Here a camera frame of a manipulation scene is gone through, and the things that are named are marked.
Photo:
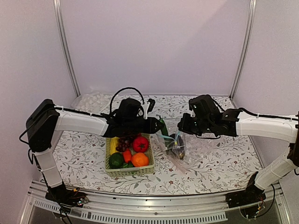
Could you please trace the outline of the dark red grape bunch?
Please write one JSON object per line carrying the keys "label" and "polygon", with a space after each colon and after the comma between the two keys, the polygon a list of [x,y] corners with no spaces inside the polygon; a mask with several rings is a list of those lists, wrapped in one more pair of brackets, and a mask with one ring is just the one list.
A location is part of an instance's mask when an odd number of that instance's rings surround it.
{"label": "dark red grape bunch", "polygon": [[136,139],[137,137],[140,137],[140,136],[141,136],[141,134],[120,137],[117,140],[116,150],[121,153],[125,152],[128,148],[132,147],[134,139]]}

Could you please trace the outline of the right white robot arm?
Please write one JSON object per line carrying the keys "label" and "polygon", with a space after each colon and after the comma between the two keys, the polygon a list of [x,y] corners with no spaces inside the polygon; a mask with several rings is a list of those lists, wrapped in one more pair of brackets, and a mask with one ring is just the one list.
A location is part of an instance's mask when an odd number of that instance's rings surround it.
{"label": "right white robot arm", "polygon": [[184,113],[178,129],[187,134],[201,136],[213,133],[218,136],[257,136],[283,140],[289,147],[270,165],[250,178],[242,200],[252,203],[265,189],[299,166],[299,121],[293,115],[250,115],[242,109],[227,109],[224,112]]}

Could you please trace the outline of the green cucumber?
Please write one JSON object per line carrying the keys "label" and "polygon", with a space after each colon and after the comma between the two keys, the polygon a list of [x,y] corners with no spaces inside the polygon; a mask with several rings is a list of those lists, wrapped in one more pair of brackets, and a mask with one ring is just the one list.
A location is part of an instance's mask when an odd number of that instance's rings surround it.
{"label": "green cucumber", "polygon": [[167,126],[163,120],[163,118],[160,116],[159,121],[164,125],[161,129],[161,134],[158,136],[161,143],[164,143],[166,150],[169,150],[170,144],[172,142],[172,139],[169,137]]}

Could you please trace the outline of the purple eggplant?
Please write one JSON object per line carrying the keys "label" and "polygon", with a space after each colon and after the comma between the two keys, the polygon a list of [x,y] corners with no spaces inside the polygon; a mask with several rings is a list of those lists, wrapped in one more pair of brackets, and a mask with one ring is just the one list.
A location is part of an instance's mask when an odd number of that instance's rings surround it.
{"label": "purple eggplant", "polygon": [[181,135],[171,134],[172,139],[169,150],[166,150],[167,155],[175,156],[177,159],[183,160],[185,157],[185,143]]}

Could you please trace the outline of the clear zip bag blue zipper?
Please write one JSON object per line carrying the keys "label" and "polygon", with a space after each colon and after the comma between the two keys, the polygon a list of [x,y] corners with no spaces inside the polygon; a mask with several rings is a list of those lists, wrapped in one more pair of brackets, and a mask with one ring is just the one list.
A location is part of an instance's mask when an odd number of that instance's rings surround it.
{"label": "clear zip bag blue zipper", "polygon": [[190,151],[186,145],[185,136],[180,133],[174,133],[170,136],[156,134],[157,145],[181,173],[187,173],[194,164]]}

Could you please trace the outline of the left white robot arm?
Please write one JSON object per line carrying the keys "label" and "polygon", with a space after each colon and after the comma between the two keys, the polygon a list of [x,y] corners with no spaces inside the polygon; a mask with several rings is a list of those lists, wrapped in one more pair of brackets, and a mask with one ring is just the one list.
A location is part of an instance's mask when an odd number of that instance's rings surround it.
{"label": "left white robot arm", "polygon": [[164,127],[157,118],[150,117],[152,100],[141,104],[132,98],[121,101],[119,108],[100,115],[62,108],[45,99],[26,121],[25,134],[34,160],[48,186],[49,195],[60,203],[71,197],[71,192],[57,168],[53,156],[65,131],[82,132],[104,138],[126,137],[139,133],[154,134]]}

